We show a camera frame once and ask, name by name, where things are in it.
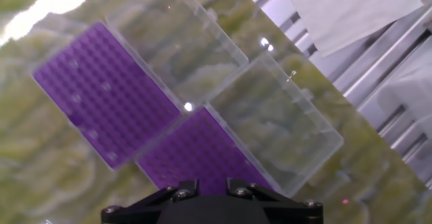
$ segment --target white paper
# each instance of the white paper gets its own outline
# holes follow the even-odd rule
[[[421,0],[292,0],[323,56],[421,7]]]

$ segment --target clear plastic lid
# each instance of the clear plastic lid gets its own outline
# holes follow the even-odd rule
[[[343,138],[268,55],[253,61],[210,105],[292,196],[343,144]]]
[[[197,106],[248,62],[214,19],[197,0],[129,0],[107,23],[184,105]]]

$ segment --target green patterned surface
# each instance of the green patterned surface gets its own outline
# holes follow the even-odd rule
[[[0,25],[35,0],[0,0]],[[155,191],[134,165],[108,170],[28,71],[128,0],[86,0],[50,14],[0,48],[0,223],[99,223],[99,211]],[[326,223],[432,223],[432,195],[376,131],[251,0],[199,0],[253,60],[273,58],[344,137],[343,147],[294,197],[325,204]]]

